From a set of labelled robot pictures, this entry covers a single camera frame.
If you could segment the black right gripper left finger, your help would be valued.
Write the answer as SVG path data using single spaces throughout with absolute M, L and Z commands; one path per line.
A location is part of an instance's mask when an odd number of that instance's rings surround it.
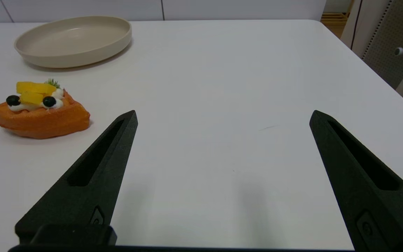
M 120 115 L 16 223 L 20 245 L 115 245 L 110 226 L 138 126 Z

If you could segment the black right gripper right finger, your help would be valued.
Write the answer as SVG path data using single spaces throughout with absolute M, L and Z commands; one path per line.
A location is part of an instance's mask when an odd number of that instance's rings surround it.
M 403 179 L 330 115 L 309 121 L 357 252 L 403 252 Z

